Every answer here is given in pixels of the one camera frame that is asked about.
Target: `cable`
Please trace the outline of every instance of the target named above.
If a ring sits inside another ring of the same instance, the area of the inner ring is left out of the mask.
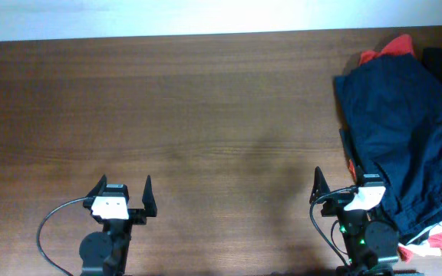
[[[344,257],[337,250],[337,248],[328,240],[328,238],[325,236],[325,234],[322,232],[322,230],[318,227],[318,224],[316,223],[315,218],[313,218],[313,208],[315,207],[315,205],[318,202],[320,202],[323,199],[326,199],[326,198],[328,198],[330,196],[333,196],[334,194],[337,194],[337,193],[340,193],[340,192],[353,192],[353,191],[355,191],[355,189],[356,189],[355,186],[351,186],[351,187],[347,187],[347,188],[342,188],[342,189],[336,189],[333,192],[330,192],[328,194],[324,194],[324,195],[320,196],[314,202],[312,202],[312,205],[310,206],[310,219],[312,220],[313,226],[315,226],[316,231],[325,240],[325,242],[327,242],[328,246],[330,246],[330,248],[335,252],[335,254],[337,254],[337,256],[341,259],[342,263],[344,264],[344,266],[346,268],[349,267],[349,264],[347,264],[347,262],[345,261]]]
[[[330,229],[330,239],[331,239],[331,243],[334,244],[335,248],[337,248],[337,250],[339,250],[342,254],[347,254],[347,253],[343,252],[342,250],[340,250],[340,249],[337,247],[337,245],[335,244],[335,241],[334,241],[334,228],[335,228],[335,226],[337,225],[337,223],[338,223],[338,220],[334,221],[334,224],[331,225],[331,229]]]
[[[58,266],[56,263],[54,263],[54,262],[53,262],[53,261],[52,261],[52,260],[51,260],[51,259],[45,254],[45,253],[44,253],[44,250],[42,249],[42,246],[41,246],[41,244],[40,244],[40,232],[41,232],[41,230],[42,230],[42,227],[44,227],[44,223],[45,223],[45,222],[46,222],[46,221],[47,221],[47,220],[48,220],[48,219],[49,219],[54,213],[56,213],[57,211],[59,211],[60,209],[66,207],[66,206],[68,206],[68,205],[71,205],[71,204],[76,203],[76,202],[82,202],[82,201],[84,201],[84,200],[86,200],[86,199],[88,199],[88,197],[82,197],[82,198],[75,199],[75,200],[71,200],[70,202],[66,202],[66,203],[64,203],[64,204],[61,204],[59,207],[57,207],[56,209],[52,210],[52,212],[48,213],[48,214],[45,216],[44,220],[42,220],[42,222],[41,222],[40,225],[38,226],[38,230],[37,230],[37,237],[36,237],[36,239],[37,239],[37,248],[38,248],[38,251],[40,252],[40,254],[42,254],[42,257],[44,257],[44,259],[45,259],[49,264],[51,264],[53,267],[57,268],[60,272],[66,274],[67,276],[73,276],[73,274],[71,274],[69,271],[63,269],[62,267]]]

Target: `black cable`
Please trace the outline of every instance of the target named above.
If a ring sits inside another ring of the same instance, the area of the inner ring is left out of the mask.
[[[320,201],[322,201],[323,199],[326,199],[330,196],[333,196],[334,194],[340,193],[340,192],[353,192],[355,191],[355,186],[351,186],[351,187],[347,187],[347,188],[342,188],[342,189],[336,189],[333,192],[330,192],[328,194],[324,194],[322,196],[320,196],[319,198],[317,198],[314,202],[312,202],[311,206],[310,206],[310,219],[312,220],[313,226],[315,226],[316,231],[320,234],[320,236],[325,240],[325,242],[327,242],[328,246],[330,246],[330,248],[335,252],[335,254],[337,254],[337,256],[341,259],[342,263],[345,265],[346,268],[349,267],[349,265],[347,264],[347,262],[345,261],[344,257],[342,256],[342,254],[337,250],[337,248],[328,240],[328,238],[325,236],[325,234],[322,232],[322,230],[318,227],[315,218],[313,218],[313,208],[315,207],[315,205],[317,203],[319,203]]]
[[[330,229],[330,239],[331,239],[331,243],[334,244],[335,248],[337,248],[337,250],[339,250],[342,254],[347,254],[347,253],[343,252],[342,250],[340,250],[340,249],[338,248],[338,246],[335,244],[335,241],[334,241],[334,228],[335,228],[335,226],[337,225],[337,223],[338,223],[338,220],[334,221],[334,224],[331,225],[331,229]]]
[[[59,211],[61,208],[64,208],[70,204],[76,203],[76,202],[82,202],[84,200],[88,199],[88,197],[82,197],[79,199],[75,199],[75,200],[71,200],[70,202],[66,202],[64,204],[61,204],[59,207],[57,207],[56,209],[52,210],[52,212],[48,213],[44,220],[42,220],[42,222],[40,223],[40,225],[38,226],[38,230],[37,230],[37,248],[38,251],[40,252],[40,254],[42,254],[42,257],[44,257],[44,259],[51,264],[53,267],[57,268],[60,272],[66,274],[67,276],[73,276],[73,274],[71,274],[69,271],[63,269],[62,267],[58,266],[56,263],[54,263],[45,253],[44,250],[42,249],[42,246],[40,244],[40,232],[42,230],[42,227],[44,227],[44,223],[57,211]]]

